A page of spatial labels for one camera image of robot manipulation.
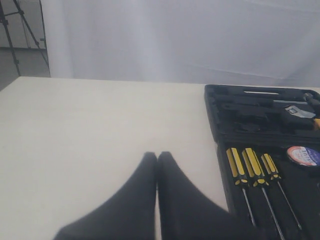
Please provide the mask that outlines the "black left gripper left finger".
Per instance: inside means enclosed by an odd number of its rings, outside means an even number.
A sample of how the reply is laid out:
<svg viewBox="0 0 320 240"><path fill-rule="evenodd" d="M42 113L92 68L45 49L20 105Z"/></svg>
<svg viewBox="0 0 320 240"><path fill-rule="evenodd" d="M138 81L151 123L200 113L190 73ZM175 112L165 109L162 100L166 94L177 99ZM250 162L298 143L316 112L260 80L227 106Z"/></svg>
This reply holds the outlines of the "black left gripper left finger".
<svg viewBox="0 0 320 240"><path fill-rule="evenodd" d="M146 152L127 182L105 203L62 227L56 240L153 240L157 157Z"/></svg>

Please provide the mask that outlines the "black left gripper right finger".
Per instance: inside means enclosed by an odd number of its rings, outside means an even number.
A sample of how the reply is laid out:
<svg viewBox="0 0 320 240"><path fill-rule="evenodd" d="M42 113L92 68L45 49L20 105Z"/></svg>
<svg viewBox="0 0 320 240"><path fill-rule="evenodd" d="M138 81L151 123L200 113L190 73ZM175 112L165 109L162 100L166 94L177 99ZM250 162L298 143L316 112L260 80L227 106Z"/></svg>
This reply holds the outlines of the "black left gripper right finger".
<svg viewBox="0 0 320 240"><path fill-rule="evenodd" d="M157 160L158 203L164 240L265 240L266 236L206 197L168 151Z"/></svg>

